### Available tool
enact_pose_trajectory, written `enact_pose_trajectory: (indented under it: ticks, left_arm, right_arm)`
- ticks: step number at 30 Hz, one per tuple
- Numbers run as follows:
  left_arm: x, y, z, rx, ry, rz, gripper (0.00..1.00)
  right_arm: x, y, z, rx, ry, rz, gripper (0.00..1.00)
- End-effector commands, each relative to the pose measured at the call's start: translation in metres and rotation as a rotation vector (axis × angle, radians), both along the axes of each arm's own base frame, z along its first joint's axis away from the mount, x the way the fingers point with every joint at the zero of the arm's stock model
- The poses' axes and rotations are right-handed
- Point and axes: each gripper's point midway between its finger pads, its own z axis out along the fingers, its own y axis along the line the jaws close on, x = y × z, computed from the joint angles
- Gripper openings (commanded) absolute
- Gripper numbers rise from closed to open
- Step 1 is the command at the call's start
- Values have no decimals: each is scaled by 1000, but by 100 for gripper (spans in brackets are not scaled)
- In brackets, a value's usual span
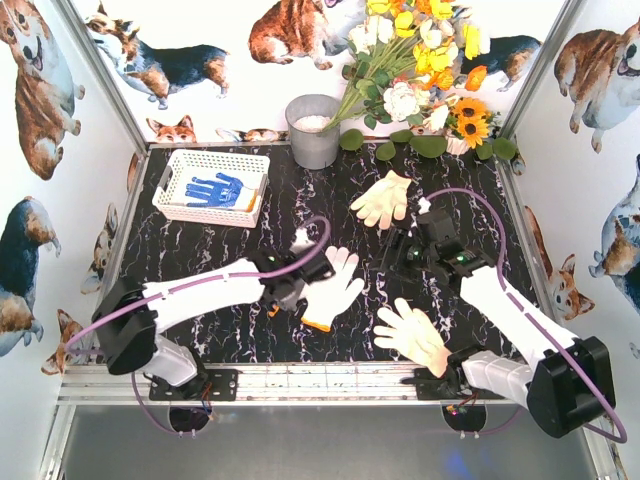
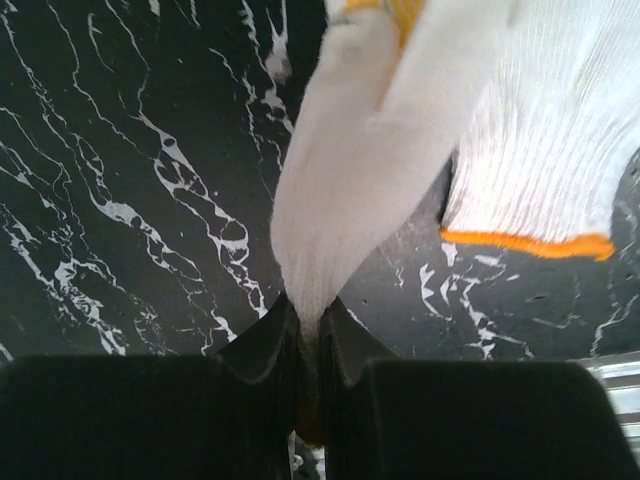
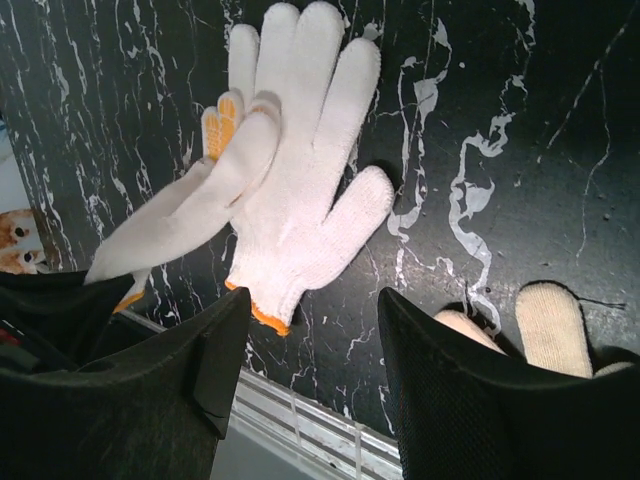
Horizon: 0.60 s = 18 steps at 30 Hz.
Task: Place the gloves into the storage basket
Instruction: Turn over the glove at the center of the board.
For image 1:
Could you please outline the orange striped white glove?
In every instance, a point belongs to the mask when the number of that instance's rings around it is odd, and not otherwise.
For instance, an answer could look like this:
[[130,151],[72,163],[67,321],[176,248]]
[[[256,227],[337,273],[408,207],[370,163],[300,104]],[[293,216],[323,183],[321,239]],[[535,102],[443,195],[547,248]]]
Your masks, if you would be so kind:
[[312,328],[329,332],[336,316],[346,311],[362,293],[365,281],[355,278],[359,257],[346,247],[329,246],[325,252],[335,274],[326,280],[306,285],[301,298],[307,302],[301,321]]

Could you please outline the blue dotted white glove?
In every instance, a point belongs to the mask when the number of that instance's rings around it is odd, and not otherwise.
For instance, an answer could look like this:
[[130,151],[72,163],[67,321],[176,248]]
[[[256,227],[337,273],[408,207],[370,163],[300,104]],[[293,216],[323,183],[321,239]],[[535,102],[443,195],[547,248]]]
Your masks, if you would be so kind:
[[187,207],[231,208],[236,205],[242,181],[224,173],[217,173],[214,180],[193,177],[186,185]]

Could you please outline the white glove orange cuff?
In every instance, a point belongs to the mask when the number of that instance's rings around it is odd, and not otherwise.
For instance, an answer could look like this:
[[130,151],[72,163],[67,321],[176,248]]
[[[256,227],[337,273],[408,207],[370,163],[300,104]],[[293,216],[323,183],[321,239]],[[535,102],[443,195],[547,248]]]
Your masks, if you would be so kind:
[[273,318],[280,310],[280,307],[275,305],[273,308],[267,312],[269,318]]

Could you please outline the white knit glove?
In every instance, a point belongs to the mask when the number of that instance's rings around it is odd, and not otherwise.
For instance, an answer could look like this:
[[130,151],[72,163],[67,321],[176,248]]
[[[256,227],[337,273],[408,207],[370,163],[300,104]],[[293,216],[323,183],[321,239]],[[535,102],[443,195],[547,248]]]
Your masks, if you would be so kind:
[[259,197],[259,190],[243,186],[240,190],[237,206],[243,212],[251,212]]

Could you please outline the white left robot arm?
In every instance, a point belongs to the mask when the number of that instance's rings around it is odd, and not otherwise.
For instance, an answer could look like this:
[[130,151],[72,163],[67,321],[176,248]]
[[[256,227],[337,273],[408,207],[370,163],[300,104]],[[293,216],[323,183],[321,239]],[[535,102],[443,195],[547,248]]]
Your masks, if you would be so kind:
[[307,247],[280,256],[261,250],[224,267],[188,278],[144,285],[123,277],[96,309],[100,348],[110,374],[142,372],[172,387],[202,385],[195,354],[163,336],[170,328],[209,312],[262,302],[291,310],[307,285],[335,270],[324,252]]

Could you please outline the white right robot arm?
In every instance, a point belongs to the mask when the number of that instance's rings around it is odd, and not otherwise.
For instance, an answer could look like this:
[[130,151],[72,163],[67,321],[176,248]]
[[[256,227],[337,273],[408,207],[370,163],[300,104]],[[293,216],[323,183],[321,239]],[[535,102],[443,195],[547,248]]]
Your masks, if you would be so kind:
[[479,345],[452,352],[426,313],[396,299],[392,308],[379,310],[383,323],[374,329],[374,342],[426,368],[432,382],[509,399],[554,438],[615,416],[604,343],[581,339],[546,316],[491,257],[462,243],[445,211],[423,211],[413,226],[392,227],[374,267],[406,281],[431,275],[484,315],[521,355],[510,360]]

